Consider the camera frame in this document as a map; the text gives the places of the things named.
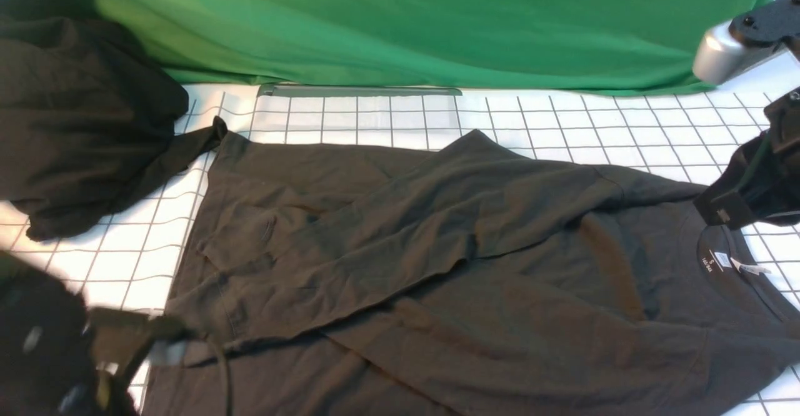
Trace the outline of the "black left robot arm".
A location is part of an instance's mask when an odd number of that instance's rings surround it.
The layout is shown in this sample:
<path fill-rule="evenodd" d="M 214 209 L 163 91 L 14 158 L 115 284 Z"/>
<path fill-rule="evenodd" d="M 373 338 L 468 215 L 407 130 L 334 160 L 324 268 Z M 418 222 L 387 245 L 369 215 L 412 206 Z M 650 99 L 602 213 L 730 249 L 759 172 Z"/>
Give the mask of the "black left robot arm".
<path fill-rule="evenodd" d="M 2 252 L 3 415 L 136 415 L 146 359 L 180 362 L 196 336 L 177 317 L 88 306 L 62 279 Z"/>

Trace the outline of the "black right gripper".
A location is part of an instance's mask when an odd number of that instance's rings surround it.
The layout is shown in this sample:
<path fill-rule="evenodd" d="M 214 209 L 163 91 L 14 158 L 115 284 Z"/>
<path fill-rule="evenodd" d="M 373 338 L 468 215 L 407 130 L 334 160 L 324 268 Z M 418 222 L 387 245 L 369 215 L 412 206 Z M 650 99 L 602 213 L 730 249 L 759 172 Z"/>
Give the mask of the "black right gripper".
<path fill-rule="evenodd" d="M 739 146 L 720 178 L 694 200 L 707 225 L 798 224 L 798 89 L 770 103 L 764 114 L 769 127 Z"/>

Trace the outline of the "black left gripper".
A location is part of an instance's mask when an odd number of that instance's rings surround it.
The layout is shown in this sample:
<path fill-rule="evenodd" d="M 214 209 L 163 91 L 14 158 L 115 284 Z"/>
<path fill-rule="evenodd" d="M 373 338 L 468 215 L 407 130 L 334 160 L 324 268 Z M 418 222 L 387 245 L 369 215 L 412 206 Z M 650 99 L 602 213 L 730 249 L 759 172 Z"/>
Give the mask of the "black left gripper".
<path fill-rule="evenodd" d="M 144 363 L 157 367 L 181 364 L 189 343 L 201 337 L 200 331 L 170 315 L 94 306 L 87 316 L 99 392 L 125 390 Z"/>

